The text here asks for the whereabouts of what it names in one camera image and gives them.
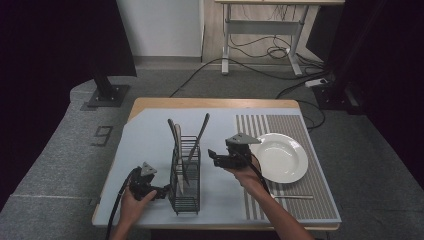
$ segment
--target plate rim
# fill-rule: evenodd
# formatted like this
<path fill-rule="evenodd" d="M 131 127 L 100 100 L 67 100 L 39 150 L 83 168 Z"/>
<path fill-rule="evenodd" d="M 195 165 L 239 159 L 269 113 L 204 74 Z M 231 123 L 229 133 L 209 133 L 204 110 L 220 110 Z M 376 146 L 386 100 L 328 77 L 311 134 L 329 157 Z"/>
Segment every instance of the plate rim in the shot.
<path fill-rule="evenodd" d="M 268 179 L 269 181 L 276 182 L 276 183 L 293 183 L 293 182 L 296 182 L 296 181 L 300 180 L 303 176 L 305 176 L 305 174 L 306 174 L 306 172 L 308 171 L 308 168 L 309 168 L 309 158 L 308 158 L 308 155 L 306 154 L 306 151 L 303 148 L 303 146 L 298 141 L 294 140 L 293 138 L 291 138 L 291 137 L 289 137 L 289 136 L 287 136 L 285 134 L 281 134 L 281 133 L 266 133 L 266 134 L 263 134 L 263 135 L 257 137 L 257 139 L 259 139 L 261 141 L 261 144 L 262 144 L 265 141 L 265 139 L 266 139 L 267 136 L 279 136 L 279 137 L 283 137 L 287 141 L 290 140 L 290 141 L 294 141 L 295 143 L 297 143 L 299 145 L 299 151 L 303 152 L 303 154 L 305 156 L 304 159 L 302 159 L 302 158 L 299 157 L 299 159 L 300 159 L 299 161 L 304 161 L 304 163 L 306 163 L 306 165 L 305 165 L 304 168 L 301 168 L 299 170 L 300 173 L 296 177 L 288 178 L 288 180 L 283 180 L 283 181 L 275 181 L 275 179 L 271 180 L 268 177 L 266 177 L 266 173 L 263 175 L 264 178 Z M 259 149 L 259 146 L 261 144 L 251 144 L 250 145 L 251 151 L 252 151 L 252 153 L 255 156 L 257 155 L 257 152 L 254 152 L 254 151 L 255 150 L 258 150 Z M 299 154 L 298 150 L 296 150 L 295 148 L 293 148 L 293 150 L 296 153 Z"/>

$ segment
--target wall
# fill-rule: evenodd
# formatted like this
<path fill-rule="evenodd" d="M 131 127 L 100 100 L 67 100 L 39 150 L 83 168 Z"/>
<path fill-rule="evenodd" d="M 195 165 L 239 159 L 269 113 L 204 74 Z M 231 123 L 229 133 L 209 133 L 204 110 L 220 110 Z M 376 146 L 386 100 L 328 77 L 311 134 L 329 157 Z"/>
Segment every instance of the wall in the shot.
<path fill-rule="evenodd" d="M 133 56 L 201 56 L 203 0 L 117 3 Z"/>

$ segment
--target black wire rack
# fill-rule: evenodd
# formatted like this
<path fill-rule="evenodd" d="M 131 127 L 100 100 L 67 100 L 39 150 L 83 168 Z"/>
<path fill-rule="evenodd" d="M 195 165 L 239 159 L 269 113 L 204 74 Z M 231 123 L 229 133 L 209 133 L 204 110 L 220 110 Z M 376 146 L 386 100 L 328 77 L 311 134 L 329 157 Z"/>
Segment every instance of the black wire rack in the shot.
<path fill-rule="evenodd" d="M 200 211 L 200 145 L 194 150 L 190 163 L 188 158 L 197 137 L 181 136 L 182 153 L 178 158 L 179 146 L 175 144 L 172 152 L 172 166 L 170 174 L 171 188 L 168 199 L 177 213 L 196 213 Z"/>

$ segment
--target white metal table frame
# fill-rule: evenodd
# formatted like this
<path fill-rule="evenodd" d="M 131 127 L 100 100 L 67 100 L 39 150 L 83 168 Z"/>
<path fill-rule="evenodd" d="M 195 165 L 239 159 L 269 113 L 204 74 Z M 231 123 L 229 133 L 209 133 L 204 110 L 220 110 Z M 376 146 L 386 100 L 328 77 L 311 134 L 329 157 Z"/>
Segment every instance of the white metal table frame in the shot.
<path fill-rule="evenodd" d="M 287 48 L 287 56 L 296 76 L 301 76 L 302 70 L 299 67 L 299 61 L 296 56 L 296 48 L 299 43 L 300 35 L 305 25 L 306 15 L 308 14 L 309 5 L 313 1 L 226 1 L 216 0 L 217 3 L 225 5 L 224 17 L 224 47 L 222 54 L 222 69 L 223 75 L 229 72 L 228 59 L 229 59 L 229 46 L 228 38 L 230 34 L 257 34 L 257 35 L 289 35 L 293 37 L 290 48 Z M 322 2 L 316 1 L 316 5 L 329 5 L 329 4 L 343 4 L 344 0 L 334 0 Z M 232 4 L 256 4 L 256 5 L 303 5 L 300 20 L 294 21 L 252 21 L 252 20 L 232 20 L 231 19 L 231 5 Z"/>

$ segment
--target desk foot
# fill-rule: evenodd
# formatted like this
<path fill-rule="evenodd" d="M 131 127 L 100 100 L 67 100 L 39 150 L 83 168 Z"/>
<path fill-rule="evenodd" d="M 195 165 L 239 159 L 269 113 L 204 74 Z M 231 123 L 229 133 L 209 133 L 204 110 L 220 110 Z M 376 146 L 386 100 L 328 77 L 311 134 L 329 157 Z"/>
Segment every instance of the desk foot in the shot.
<path fill-rule="evenodd" d="M 302 76 L 303 73 L 302 73 L 302 70 L 300 70 L 299 61 L 297 59 L 297 56 L 296 56 L 296 54 L 293 54 L 293 56 L 290 54 L 290 48 L 287 48 L 287 56 L 289 57 L 289 60 L 290 60 L 290 63 L 292 65 L 294 74 L 296 76 Z"/>
<path fill-rule="evenodd" d="M 227 48 L 227 51 L 225 51 L 225 48 L 222 48 L 222 63 L 221 63 L 221 73 L 222 75 L 226 76 L 228 75 L 228 51 L 229 48 Z"/>

